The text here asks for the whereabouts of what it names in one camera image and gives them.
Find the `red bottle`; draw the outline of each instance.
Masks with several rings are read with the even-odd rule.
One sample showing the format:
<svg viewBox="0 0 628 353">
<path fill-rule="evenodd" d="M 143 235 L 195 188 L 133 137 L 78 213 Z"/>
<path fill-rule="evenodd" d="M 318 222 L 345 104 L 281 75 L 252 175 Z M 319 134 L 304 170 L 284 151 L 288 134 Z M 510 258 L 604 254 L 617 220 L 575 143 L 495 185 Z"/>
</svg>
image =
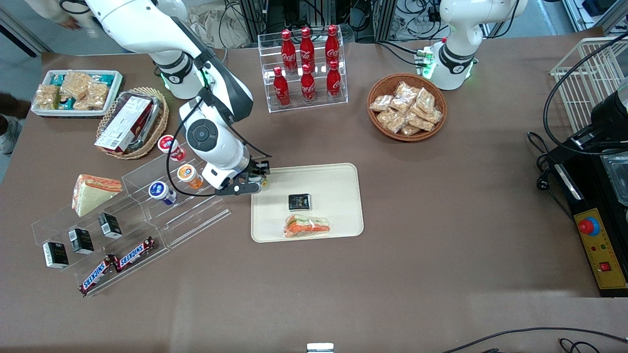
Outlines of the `red bottle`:
<svg viewBox="0 0 628 353">
<path fill-rule="evenodd" d="M 301 29 L 301 45 L 299 46 L 301 51 L 301 65 L 309 64 L 313 70 L 314 65 L 314 44 L 310 39 L 310 29 L 303 27 Z"/>
<path fill-rule="evenodd" d="M 340 86 L 342 81 L 338 72 L 338 60 L 329 63 L 329 73 L 327 73 L 327 100 L 336 102 L 340 99 Z"/>
<path fill-rule="evenodd" d="M 277 66 L 273 69 L 275 72 L 275 80 L 273 86 L 275 87 L 275 94 L 279 101 L 279 106 L 285 108 L 290 105 L 290 93 L 288 92 L 288 81 L 281 74 L 281 67 Z"/>
<path fill-rule="evenodd" d="M 292 44 L 290 40 L 290 31 L 281 31 L 281 38 L 283 39 L 283 43 L 281 44 L 281 58 L 283 59 L 283 67 L 286 69 L 286 75 L 296 75 L 298 73 L 296 50 L 295 45 Z"/>
<path fill-rule="evenodd" d="M 306 105 L 314 104 L 316 100 L 316 88 L 314 87 L 314 77 L 312 77 L 310 64 L 303 65 L 303 76 L 301 77 L 301 93 L 303 102 Z"/>
<path fill-rule="evenodd" d="M 338 49 L 340 48 L 340 43 L 338 42 L 338 28 L 335 24 L 331 24 L 327 29 L 327 41 L 325 42 L 325 61 L 327 62 L 327 67 L 329 67 L 329 63 L 332 60 L 338 60 Z"/>
</svg>

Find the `wicker basket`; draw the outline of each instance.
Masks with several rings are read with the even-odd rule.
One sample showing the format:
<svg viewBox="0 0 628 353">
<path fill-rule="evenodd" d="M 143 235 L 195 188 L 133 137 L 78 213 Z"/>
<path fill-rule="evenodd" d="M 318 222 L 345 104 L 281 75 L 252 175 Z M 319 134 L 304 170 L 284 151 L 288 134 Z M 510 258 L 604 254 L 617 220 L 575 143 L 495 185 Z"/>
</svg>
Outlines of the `wicker basket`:
<svg viewBox="0 0 628 353">
<path fill-rule="evenodd" d="M 102 147 L 96 146 L 96 148 L 98 148 L 102 152 L 110 156 L 116 157 L 120 160 L 136 160 L 142 156 L 147 155 L 148 152 L 150 152 L 150 150 L 153 149 L 153 147 L 157 143 L 157 140 L 159 140 L 159 137 L 161 137 L 163 132 L 166 131 L 166 126 L 168 125 L 168 115 L 170 113 L 168 110 L 168 104 L 166 103 L 166 98 L 163 96 L 163 94 L 161 94 L 160 91 L 156 89 L 148 88 L 148 87 L 135 88 L 135 89 L 131 89 L 130 91 L 148 94 L 148 95 L 152 95 L 153 97 L 157 97 L 161 102 L 161 109 L 159 112 L 159 116 L 157 117 L 157 120 L 155 120 L 155 122 L 153 123 L 153 127 L 151 127 L 151 132 L 148 135 L 149 137 L 148 137 L 147 142 L 144 144 L 144 146 L 140 147 L 137 151 L 133 151 L 128 154 L 123 154 L 123 153 L 115 153 L 115 152 L 107 151 L 106 149 Z M 115 101 L 115 103 L 113 103 L 111 108 L 109 108 L 109 110 L 107 111 L 107 114 L 105 114 L 102 120 L 100 120 L 100 124 L 98 124 L 98 131 L 96 132 L 96 139 L 100 137 L 100 134 L 107 127 L 107 124 L 109 123 L 109 120 L 111 119 L 113 115 L 114 109 L 116 108 L 116 104 L 117 104 L 117 100 Z"/>
<path fill-rule="evenodd" d="M 412 136 L 404 136 L 402 134 L 394 134 L 386 129 L 382 124 L 377 120 L 376 112 L 369 109 L 369 106 L 375 101 L 380 95 L 395 95 L 395 90 L 397 89 L 397 85 L 401 82 L 405 81 L 408 85 L 416 88 L 425 88 L 429 93 L 431 93 L 435 98 L 435 106 L 438 110 L 443 113 L 443 118 L 440 122 L 436 124 L 434 130 L 432 131 L 421 131 Z M 378 130 L 380 130 L 386 136 L 390 138 L 397 139 L 399 141 L 405 142 L 413 142 L 413 141 L 421 141 L 423 139 L 429 138 L 440 130 L 440 128 L 445 123 L 445 118 L 447 117 L 447 103 L 445 102 L 445 97 L 440 92 L 433 83 L 429 80 L 424 79 L 419 75 L 415 75 L 413 73 L 394 73 L 392 75 L 388 75 L 383 79 L 377 81 L 371 91 L 369 92 L 369 98 L 366 102 L 367 111 L 369 111 L 369 116 L 371 117 L 371 121 L 373 125 L 375 125 Z"/>
</svg>

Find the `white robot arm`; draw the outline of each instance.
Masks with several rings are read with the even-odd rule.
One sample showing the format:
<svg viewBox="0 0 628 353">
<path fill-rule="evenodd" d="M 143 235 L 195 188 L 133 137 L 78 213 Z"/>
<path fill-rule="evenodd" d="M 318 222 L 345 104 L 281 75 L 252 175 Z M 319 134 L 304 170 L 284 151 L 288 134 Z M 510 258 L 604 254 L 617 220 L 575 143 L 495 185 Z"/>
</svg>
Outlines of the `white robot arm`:
<svg viewBox="0 0 628 353">
<path fill-rule="evenodd" d="M 258 192 L 257 181 L 268 172 L 268 164 L 253 162 L 246 146 L 229 131 L 231 124 L 251 113 L 251 91 L 180 18 L 161 12 L 152 1 L 86 3 L 118 44 L 151 56 L 176 97 L 192 99 L 179 113 L 187 117 L 188 144 L 207 162 L 202 175 L 217 193 Z"/>
<path fill-rule="evenodd" d="M 430 80 L 443 90 L 460 87 L 482 43 L 479 25 L 517 17 L 527 4 L 528 0 L 443 0 L 440 16 L 450 34 L 446 42 L 432 47 L 436 63 Z"/>
</svg>

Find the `clear acrylic shelf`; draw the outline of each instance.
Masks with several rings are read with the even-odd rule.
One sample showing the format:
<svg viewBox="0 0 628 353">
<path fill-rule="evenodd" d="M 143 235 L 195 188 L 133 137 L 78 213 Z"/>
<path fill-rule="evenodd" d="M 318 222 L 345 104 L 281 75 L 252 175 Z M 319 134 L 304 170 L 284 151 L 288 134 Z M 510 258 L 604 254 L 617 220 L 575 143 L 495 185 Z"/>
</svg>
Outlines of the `clear acrylic shelf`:
<svg viewBox="0 0 628 353">
<path fill-rule="evenodd" d="M 266 35 L 259 35 L 258 49 L 259 59 L 262 68 L 262 79 L 264 80 L 264 90 L 266 91 L 266 102 L 268 103 L 269 112 L 290 111 L 292 109 L 301 109 L 309 107 L 329 106 L 332 104 L 342 104 L 349 101 L 349 93 L 347 90 L 347 63 L 345 61 L 345 47 L 342 39 L 342 33 L 338 26 L 338 42 L 340 48 L 338 49 L 338 72 L 340 72 L 340 78 L 342 79 L 342 85 L 340 88 L 340 99 L 335 102 L 327 100 L 327 65 L 325 62 L 325 41 L 327 40 L 327 27 L 313 27 L 311 31 L 311 38 L 314 44 L 314 62 L 315 71 L 312 73 L 314 76 L 314 82 L 316 86 L 316 101 L 312 104 L 306 105 L 303 102 L 303 96 L 301 95 L 301 76 L 303 70 L 301 69 L 301 54 L 299 51 L 299 44 L 301 42 L 301 31 L 294 30 L 290 32 L 292 34 L 292 42 L 295 44 L 296 57 L 298 64 L 297 75 L 286 75 L 286 70 L 283 69 L 283 60 L 281 58 L 281 33 L 270 33 Z M 290 93 L 290 105 L 282 108 L 279 106 L 277 96 L 274 93 L 274 72 L 275 67 L 281 67 L 283 75 L 288 81 L 288 92 Z"/>
<path fill-rule="evenodd" d="M 176 187 L 184 192 L 211 193 L 213 188 L 208 183 L 201 189 L 193 190 L 176 177 L 177 169 L 183 164 L 192 164 L 199 172 L 205 166 L 205 163 L 190 151 L 187 143 L 181 146 L 187 150 L 187 158 L 180 162 L 170 161 L 170 174 Z M 170 185 L 165 175 L 166 158 L 167 156 L 163 154 L 124 175 L 122 177 L 124 191 L 83 217 L 79 217 L 69 205 L 33 223 L 33 235 L 35 243 L 40 247 L 42 259 L 41 247 L 44 243 L 53 241 L 64 244 L 69 265 L 59 271 L 73 273 L 77 286 L 80 286 L 108 254 L 121 258 L 148 237 L 153 238 L 154 248 L 140 256 L 130 267 L 120 273 L 117 273 L 114 267 L 110 268 L 96 287 L 87 293 L 87 296 L 92 296 L 230 214 L 224 201 L 218 196 L 192 197 L 177 193 L 176 202 L 173 205 L 166 205 L 151 198 L 148 195 L 148 187 L 151 183 L 161 180 Z M 113 215 L 118 220 L 122 237 L 112 239 L 102 234 L 98 215 L 103 212 Z M 74 228 L 85 229 L 89 232 L 94 245 L 92 253 L 84 255 L 72 251 L 68 231 Z"/>
</svg>

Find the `yellow control panel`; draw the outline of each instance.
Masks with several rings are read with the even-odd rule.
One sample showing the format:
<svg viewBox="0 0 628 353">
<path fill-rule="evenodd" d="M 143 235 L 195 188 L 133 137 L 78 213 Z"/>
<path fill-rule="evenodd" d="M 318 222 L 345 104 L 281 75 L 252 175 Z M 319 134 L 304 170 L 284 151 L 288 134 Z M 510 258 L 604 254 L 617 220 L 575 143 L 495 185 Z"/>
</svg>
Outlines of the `yellow control panel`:
<svg viewBox="0 0 628 353">
<path fill-rule="evenodd" d="M 597 286 L 603 290 L 628 288 L 597 208 L 574 215 L 573 218 L 578 225 Z"/>
</svg>

